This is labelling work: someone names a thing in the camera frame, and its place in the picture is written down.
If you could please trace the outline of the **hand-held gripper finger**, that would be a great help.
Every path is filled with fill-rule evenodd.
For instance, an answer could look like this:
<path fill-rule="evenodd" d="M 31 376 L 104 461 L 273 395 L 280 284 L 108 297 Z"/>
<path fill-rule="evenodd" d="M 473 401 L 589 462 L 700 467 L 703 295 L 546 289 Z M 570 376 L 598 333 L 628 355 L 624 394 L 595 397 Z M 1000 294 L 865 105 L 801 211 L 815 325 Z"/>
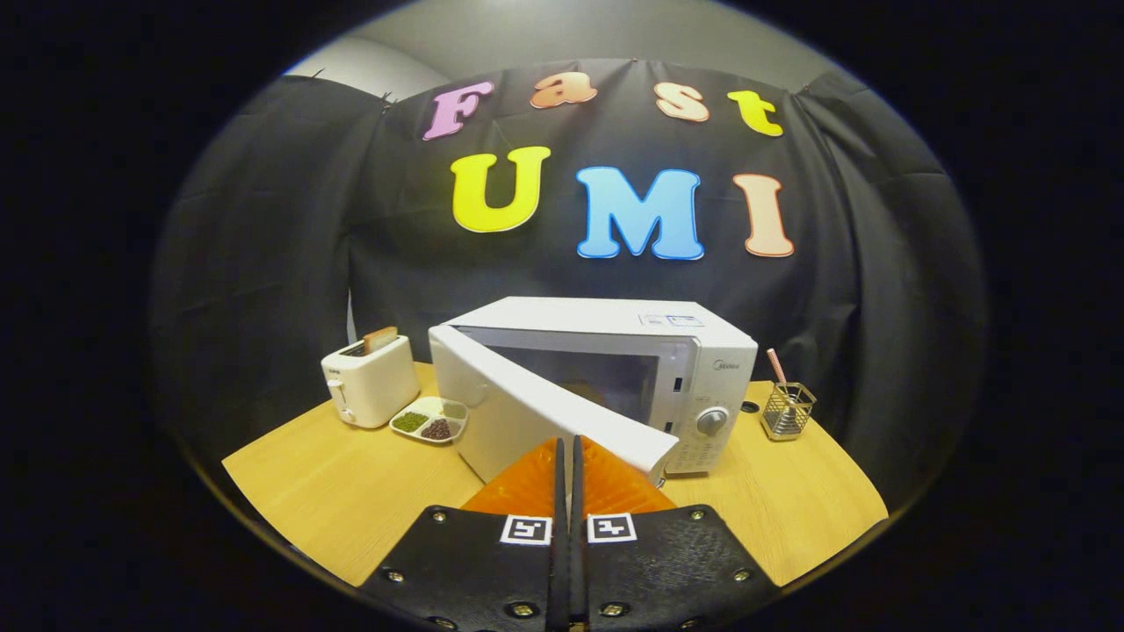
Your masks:
<path fill-rule="evenodd" d="M 566 629 L 565 442 L 551 437 L 462 506 L 422 509 L 361 584 L 426 631 Z"/>
<path fill-rule="evenodd" d="M 723 631 L 782 593 L 716 508 L 678 506 L 586 436 L 573 441 L 571 571 L 587 631 Z"/>

